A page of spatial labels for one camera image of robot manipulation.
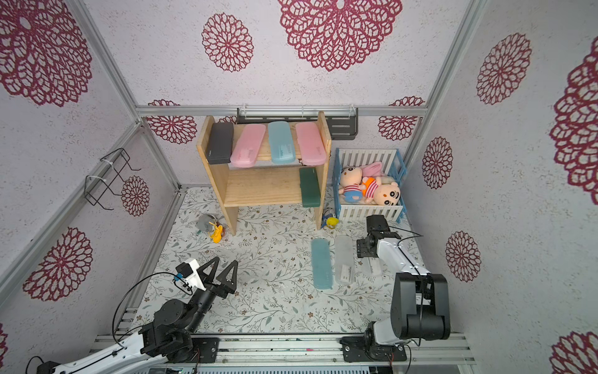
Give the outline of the clear pencil case with label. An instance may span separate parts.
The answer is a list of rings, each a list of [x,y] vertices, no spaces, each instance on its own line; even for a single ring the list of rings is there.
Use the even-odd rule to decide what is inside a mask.
[[[354,280],[354,242],[347,235],[334,239],[335,279],[340,285],[349,285]]]

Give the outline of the teal pencil case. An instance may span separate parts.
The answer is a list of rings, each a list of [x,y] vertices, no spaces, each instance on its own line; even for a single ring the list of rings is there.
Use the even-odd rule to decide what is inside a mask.
[[[311,241],[311,264],[314,287],[318,290],[333,288],[333,269],[329,242],[323,238]]]

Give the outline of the dark green pencil case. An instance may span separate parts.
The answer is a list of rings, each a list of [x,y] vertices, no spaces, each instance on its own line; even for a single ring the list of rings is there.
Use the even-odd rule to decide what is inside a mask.
[[[299,176],[302,206],[308,208],[319,207],[321,193],[316,169],[300,168]]]

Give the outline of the clear frosted pencil case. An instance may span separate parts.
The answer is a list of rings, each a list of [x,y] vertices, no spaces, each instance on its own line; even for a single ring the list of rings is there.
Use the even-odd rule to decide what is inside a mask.
[[[382,276],[382,265],[379,258],[364,257],[359,260],[359,263],[366,277],[375,278]]]

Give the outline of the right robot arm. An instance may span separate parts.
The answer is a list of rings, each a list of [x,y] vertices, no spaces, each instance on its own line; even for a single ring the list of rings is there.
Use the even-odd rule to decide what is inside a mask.
[[[382,215],[366,218],[367,235],[357,241],[358,257],[377,258],[394,272],[389,317],[368,325],[367,343],[390,347],[415,339],[446,340],[451,334],[448,282],[412,257],[406,238],[393,232]]]

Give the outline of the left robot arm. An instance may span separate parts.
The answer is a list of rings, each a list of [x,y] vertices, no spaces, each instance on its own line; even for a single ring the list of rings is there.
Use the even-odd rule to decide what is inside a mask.
[[[218,272],[219,257],[203,265],[190,259],[179,264],[173,277],[175,286],[191,299],[170,299],[154,313],[154,320],[125,338],[112,336],[115,344],[86,358],[59,364],[43,362],[37,373],[133,373],[147,367],[201,359],[201,349],[193,343],[195,333],[216,298],[225,299],[237,290],[237,260]]]

